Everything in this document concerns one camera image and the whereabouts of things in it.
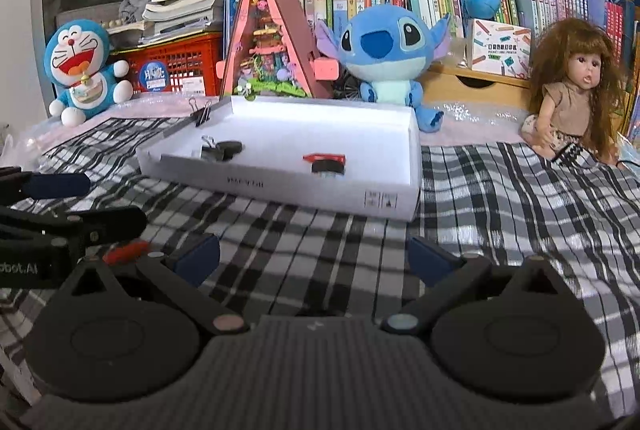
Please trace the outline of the black binder clip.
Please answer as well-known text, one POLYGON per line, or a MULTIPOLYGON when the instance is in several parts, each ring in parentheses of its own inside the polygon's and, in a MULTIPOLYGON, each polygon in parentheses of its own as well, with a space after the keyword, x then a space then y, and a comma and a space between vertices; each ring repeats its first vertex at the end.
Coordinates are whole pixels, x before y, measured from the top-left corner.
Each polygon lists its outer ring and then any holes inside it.
POLYGON ((196 127, 201 127, 207 120, 209 120, 210 111, 212 110, 214 103, 210 100, 200 103, 195 97, 191 97, 189 99, 189 105, 192 109, 190 118, 193 120, 196 127))
POLYGON ((222 161, 224 159, 224 151, 219 149, 212 137, 203 135, 202 141, 201 157, 203 159, 206 159, 206 161, 222 161))

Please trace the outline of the black round lid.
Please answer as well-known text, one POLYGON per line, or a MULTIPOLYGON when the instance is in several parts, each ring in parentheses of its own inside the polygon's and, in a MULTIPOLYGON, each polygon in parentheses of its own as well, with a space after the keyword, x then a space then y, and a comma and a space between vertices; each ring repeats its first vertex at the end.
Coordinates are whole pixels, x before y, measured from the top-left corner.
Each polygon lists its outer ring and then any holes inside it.
POLYGON ((235 140, 221 141, 215 145, 215 149, 217 161, 231 161, 243 151, 243 143, 235 140))
POLYGON ((317 159, 311 164, 312 173, 334 173, 334 175, 344 175, 345 165, 336 159, 317 159))

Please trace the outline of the red orange small object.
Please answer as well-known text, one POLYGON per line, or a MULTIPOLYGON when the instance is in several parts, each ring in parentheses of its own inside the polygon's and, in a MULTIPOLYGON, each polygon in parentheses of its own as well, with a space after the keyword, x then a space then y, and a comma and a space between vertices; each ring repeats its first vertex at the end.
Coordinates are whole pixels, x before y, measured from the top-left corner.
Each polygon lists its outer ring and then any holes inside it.
POLYGON ((124 246, 118 246, 107 253, 102 260, 109 265, 126 265, 144 256, 150 248, 150 244, 145 241, 135 241, 124 246))

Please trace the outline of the black white plaid cloth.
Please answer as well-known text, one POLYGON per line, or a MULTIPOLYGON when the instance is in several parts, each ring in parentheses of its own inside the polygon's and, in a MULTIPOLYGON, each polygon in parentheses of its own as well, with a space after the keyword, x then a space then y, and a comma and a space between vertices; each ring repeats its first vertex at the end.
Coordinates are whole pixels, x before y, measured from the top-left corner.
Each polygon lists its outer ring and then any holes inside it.
POLYGON ((221 262, 203 291, 252 322, 305 311, 387 317, 422 294, 406 263, 415 236, 500 265, 544 257, 605 338, 597 401, 617 417, 638 410, 639 182, 630 171, 579 149, 551 163, 523 144, 427 147, 416 219, 403 223, 146 178, 134 152, 167 127, 164 119, 108 119, 38 153, 39 170, 83 172, 92 188, 23 209, 134 205, 149 219, 144 237, 167 252, 213 234, 221 262))

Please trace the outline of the Doraemon plush toy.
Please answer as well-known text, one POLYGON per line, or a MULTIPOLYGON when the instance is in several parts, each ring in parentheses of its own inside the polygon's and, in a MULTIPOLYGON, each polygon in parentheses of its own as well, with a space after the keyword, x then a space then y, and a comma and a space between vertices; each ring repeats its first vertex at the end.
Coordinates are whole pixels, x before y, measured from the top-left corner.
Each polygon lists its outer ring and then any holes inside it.
POLYGON ((107 30, 90 20, 67 22, 50 38, 43 67, 58 86, 58 98, 49 104, 49 113, 63 126, 84 124, 134 95, 134 86, 126 79, 128 62, 108 63, 110 52, 107 30))

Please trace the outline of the white shallow cardboard box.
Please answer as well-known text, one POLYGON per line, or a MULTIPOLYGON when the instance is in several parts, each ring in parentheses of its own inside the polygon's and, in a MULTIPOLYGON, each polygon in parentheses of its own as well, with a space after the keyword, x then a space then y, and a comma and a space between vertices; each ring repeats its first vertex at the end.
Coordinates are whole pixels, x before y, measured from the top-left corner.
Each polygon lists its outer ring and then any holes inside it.
POLYGON ((183 118, 137 147, 144 176, 261 201, 410 221, 422 164, 412 109, 366 102, 226 97, 196 127, 183 118), (201 157, 203 135, 240 141, 231 161, 201 157), (344 154, 344 175, 312 173, 303 156, 344 154))

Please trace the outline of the black binder clip on box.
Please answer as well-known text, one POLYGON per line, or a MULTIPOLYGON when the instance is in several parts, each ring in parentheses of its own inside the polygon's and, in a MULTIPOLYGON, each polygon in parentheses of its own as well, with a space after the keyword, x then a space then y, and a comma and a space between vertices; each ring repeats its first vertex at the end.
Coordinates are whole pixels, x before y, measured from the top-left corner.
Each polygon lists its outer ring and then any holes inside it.
POLYGON ((209 120, 210 111, 212 110, 214 103, 210 100, 200 103, 195 97, 191 97, 189 99, 189 105, 192 109, 190 118, 193 120, 196 127, 201 127, 207 120, 209 120))

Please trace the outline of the red plastic crate left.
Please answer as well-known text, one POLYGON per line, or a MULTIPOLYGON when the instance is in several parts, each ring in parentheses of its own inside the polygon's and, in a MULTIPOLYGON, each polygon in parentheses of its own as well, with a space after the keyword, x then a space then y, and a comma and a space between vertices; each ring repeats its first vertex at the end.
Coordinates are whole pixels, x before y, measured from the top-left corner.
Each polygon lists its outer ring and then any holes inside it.
POLYGON ((126 79, 136 94, 195 94, 216 97, 220 80, 216 63, 222 59, 222 35, 209 32, 122 51, 110 61, 126 61, 126 79))

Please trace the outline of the wooden drawer box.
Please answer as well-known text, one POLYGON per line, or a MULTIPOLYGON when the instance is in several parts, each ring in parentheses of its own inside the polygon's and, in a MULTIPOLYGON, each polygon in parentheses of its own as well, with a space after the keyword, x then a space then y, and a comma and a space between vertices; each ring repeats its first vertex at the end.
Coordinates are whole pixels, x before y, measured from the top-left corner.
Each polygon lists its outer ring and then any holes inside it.
POLYGON ((530 92, 526 79, 453 68, 434 63, 419 79, 423 101, 469 102, 526 111, 530 92))

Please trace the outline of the brown haired baby doll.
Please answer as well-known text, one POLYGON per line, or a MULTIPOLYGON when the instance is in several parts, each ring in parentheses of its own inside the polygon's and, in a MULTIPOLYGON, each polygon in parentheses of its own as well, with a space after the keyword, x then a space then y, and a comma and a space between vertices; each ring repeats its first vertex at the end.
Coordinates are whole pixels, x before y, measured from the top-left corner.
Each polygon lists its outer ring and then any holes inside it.
POLYGON ((604 164, 618 160, 613 114, 622 74, 605 32, 585 20, 553 23, 530 59, 529 115, 521 137, 545 159, 579 144, 604 164))

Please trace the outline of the pink triangular diorama house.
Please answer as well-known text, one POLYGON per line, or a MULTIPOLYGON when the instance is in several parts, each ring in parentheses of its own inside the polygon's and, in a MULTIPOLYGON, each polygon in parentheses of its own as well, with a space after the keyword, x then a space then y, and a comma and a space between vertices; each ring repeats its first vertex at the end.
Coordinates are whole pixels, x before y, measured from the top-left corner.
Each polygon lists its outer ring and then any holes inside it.
POLYGON ((240 0, 226 58, 216 65, 223 97, 331 99, 340 72, 322 56, 299 0, 240 0))

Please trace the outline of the white patterned paper box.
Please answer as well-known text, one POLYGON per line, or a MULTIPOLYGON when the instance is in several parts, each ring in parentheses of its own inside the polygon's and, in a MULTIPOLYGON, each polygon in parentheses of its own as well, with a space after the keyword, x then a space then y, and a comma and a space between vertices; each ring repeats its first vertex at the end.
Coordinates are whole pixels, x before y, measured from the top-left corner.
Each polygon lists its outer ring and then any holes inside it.
POLYGON ((529 28, 480 19, 469 22, 466 65, 472 71, 527 79, 530 49, 529 28))

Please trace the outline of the Stitch plush toy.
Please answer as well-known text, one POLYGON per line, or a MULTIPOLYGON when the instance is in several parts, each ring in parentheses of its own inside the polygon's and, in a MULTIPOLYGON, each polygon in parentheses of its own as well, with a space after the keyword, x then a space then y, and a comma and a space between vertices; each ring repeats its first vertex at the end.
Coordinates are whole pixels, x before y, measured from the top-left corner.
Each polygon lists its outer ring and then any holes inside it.
POLYGON ((318 50, 360 81, 362 101, 405 105, 425 133, 439 131, 444 113, 423 104, 419 77, 449 51, 449 16, 427 26, 414 12, 378 5, 356 14, 340 34, 314 22, 318 50))

